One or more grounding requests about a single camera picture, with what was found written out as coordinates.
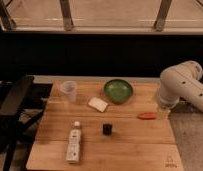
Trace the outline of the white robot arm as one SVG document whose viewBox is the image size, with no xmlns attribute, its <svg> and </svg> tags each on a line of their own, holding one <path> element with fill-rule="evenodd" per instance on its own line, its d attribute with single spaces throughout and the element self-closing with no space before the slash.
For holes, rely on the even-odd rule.
<svg viewBox="0 0 203 171">
<path fill-rule="evenodd" d="M 203 69 L 196 61 L 186 61 L 164 69 L 155 95 L 158 106 L 172 109 L 183 98 L 203 112 L 202 76 Z"/>
</svg>

